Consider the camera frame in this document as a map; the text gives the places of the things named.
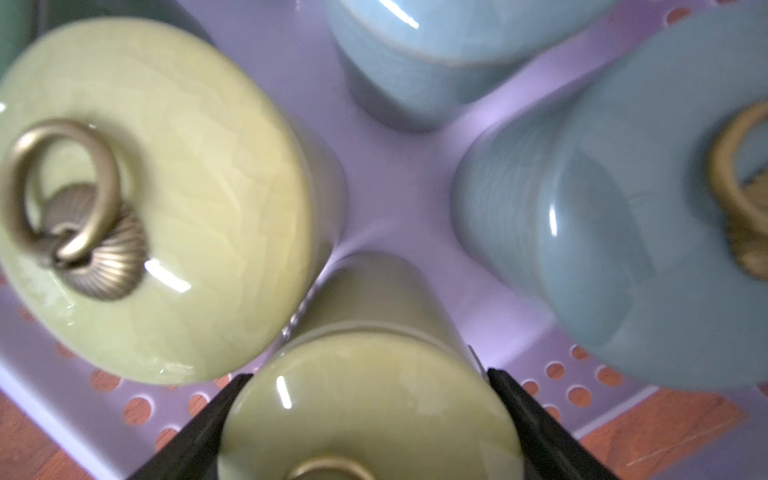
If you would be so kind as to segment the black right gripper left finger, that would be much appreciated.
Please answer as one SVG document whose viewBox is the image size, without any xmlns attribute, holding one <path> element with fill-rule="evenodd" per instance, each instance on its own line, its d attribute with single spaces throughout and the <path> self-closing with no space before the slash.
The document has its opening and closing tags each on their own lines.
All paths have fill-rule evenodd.
<svg viewBox="0 0 768 480">
<path fill-rule="evenodd" d="M 239 374 L 129 480 L 217 480 L 225 420 L 238 394 L 253 377 Z"/>
</svg>

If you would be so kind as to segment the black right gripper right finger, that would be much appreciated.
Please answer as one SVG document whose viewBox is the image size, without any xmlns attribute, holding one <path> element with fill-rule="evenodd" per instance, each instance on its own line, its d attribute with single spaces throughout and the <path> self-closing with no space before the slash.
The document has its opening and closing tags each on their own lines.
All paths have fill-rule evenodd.
<svg viewBox="0 0 768 480">
<path fill-rule="evenodd" d="M 491 368 L 487 375 L 516 426 L 524 456 L 540 479 L 618 479 L 506 371 Z"/>
</svg>

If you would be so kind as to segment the yellow-green tea canister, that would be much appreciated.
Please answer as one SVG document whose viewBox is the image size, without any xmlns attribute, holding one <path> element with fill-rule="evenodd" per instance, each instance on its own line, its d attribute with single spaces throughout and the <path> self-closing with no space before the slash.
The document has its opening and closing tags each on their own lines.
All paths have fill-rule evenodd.
<svg viewBox="0 0 768 480">
<path fill-rule="evenodd" d="M 183 385 L 281 333 L 344 228 L 333 154 L 209 42 L 102 17 L 1 81 L 1 266 L 99 369 Z"/>
<path fill-rule="evenodd" d="M 341 260 L 224 423 L 222 479 L 520 479 L 513 421 L 426 278 Z"/>
</svg>

